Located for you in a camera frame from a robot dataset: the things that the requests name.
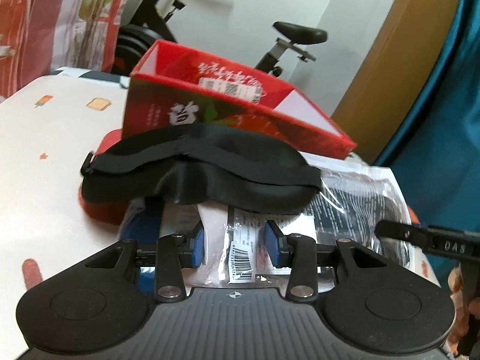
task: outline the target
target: exercise bike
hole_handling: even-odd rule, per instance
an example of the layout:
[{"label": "exercise bike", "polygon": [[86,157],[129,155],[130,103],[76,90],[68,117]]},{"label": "exercise bike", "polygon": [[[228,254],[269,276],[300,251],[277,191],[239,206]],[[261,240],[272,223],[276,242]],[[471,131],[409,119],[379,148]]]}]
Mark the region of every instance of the exercise bike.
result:
[{"label": "exercise bike", "polygon": [[[138,9],[130,22],[120,27],[118,31],[115,62],[112,73],[128,76],[142,56],[156,40],[177,42],[175,36],[167,26],[167,22],[177,10],[182,10],[185,4],[180,0],[173,2],[173,9],[165,17],[161,17],[156,5],[159,0],[141,0]],[[297,45],[320,44],[327,41],[327,32],[319,28],[304,27],[297,24],[277,21],[273,27],[288,40],[277,38],[273,48],[267,52],[256,69],[272,73],[279,77],[283,69],[277,63],[282,54],[291,49],[299,54],[303,62],[315,61],[316,58]]]}]

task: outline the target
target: barcode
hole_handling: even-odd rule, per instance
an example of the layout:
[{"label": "barcode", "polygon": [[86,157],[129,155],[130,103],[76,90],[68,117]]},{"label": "barcode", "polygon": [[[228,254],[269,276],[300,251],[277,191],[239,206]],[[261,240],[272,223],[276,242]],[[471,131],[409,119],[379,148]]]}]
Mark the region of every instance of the barcode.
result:
[{"label": "barcode", "polygon": [[236,96],[238,90],[239,90],[238,84],[231,84],[229,82],[225,84],[225,92],[224,92],[225,95]]},{"label": "barcode", "polygon": [[253,100],[252,101],[254,103],[259,103],[260,99],[262,98],[262,93],[263,93],[262,87],[257,86],[256,89],[255,89],[255,94],[253,95]]},{"label": "barcode", "polygon": [[215,84],[215,81],[213,81],[212,79],[206,79],[205,82],[206,82],[205,88],[213,89],[213,84]]},{"label": "barcode", "polygon": [[230,251],[232,275],[234,279],[251,280],[252,269],[248,252],[232,247]]},{"label": "barcode", "polygon": [[263,95],[263,89],[261,86],[239,84],[222,79],[201,77],[198,80],[198,84],[201,87],[210,89],[212,91],[225,93],[225,95],[237,97],[247,101],[253,101],[254,103],[260,102],[260,99]]}]

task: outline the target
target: white wall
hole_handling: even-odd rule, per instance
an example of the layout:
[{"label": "white wall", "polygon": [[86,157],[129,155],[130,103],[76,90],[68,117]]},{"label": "white wall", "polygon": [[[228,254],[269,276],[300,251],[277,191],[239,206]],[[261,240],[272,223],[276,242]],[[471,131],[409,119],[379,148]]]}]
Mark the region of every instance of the white wall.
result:
[{"label": "white wall", "polygon": [[299,63],[290,82],[304,91],[328,115],[357,74],[393,0],[330,0],[317,27],[328,41],[308,47],[316,62]]},{"label": "white wall", "polygon": [[[181,0],[186,7],[176,12],[169,26],[178,42],[255,66],[279,36],[275,21],[317,26],[330,0]],[[173,0],[160,0],[164,15]],[[122,22],[127,23],[139,2],[128,0]],[[286,52],[280,65],[288,80],[297,66],[294,52]]]}]

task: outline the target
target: crosshair logo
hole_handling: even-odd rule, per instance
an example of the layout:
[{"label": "crosshair logo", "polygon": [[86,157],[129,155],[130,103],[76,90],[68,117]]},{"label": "crosshair logo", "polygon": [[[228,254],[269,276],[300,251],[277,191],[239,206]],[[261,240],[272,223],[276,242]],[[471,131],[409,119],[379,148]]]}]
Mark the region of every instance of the crosshair logo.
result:
[{"label": "crosshair logo", "polygon": [[233,298],[233,299],[237,299],[237,298],[240,298],[242,296],[241,293],[237,292],[237,291],[233,291],[233,292],[230,292],[229,293],[229,297]]}]

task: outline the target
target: exercise bike seat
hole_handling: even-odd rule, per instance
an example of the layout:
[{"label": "exercise bike seat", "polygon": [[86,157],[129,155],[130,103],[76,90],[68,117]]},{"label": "exercise bike seat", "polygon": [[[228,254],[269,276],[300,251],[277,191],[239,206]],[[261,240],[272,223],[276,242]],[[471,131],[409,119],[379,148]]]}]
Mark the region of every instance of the exercise bike seat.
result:
[{"label": "exercise bike seat", "polygon": [[284,21],[276,21],[273,28],[297,44],[318,44],[327,41],[327,32],[320,28],[304,27]]}]

